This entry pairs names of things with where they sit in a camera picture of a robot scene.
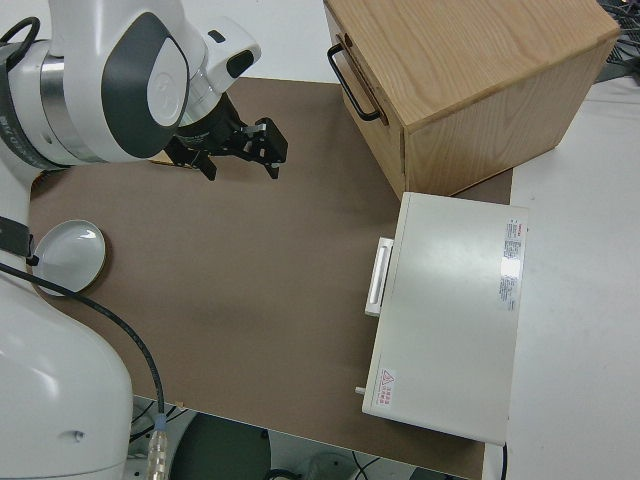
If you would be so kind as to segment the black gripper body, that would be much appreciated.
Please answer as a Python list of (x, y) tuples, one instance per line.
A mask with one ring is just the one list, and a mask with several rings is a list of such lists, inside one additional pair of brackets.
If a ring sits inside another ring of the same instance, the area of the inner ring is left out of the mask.
[(271, 118), (246, 124), (229, 97), (222, 97), (202, 119), (179, 127), (167, 145), (168, 157), (178, 165), (205, 152), (272, 166), (286, 162), (287, 150), (288, 143)]

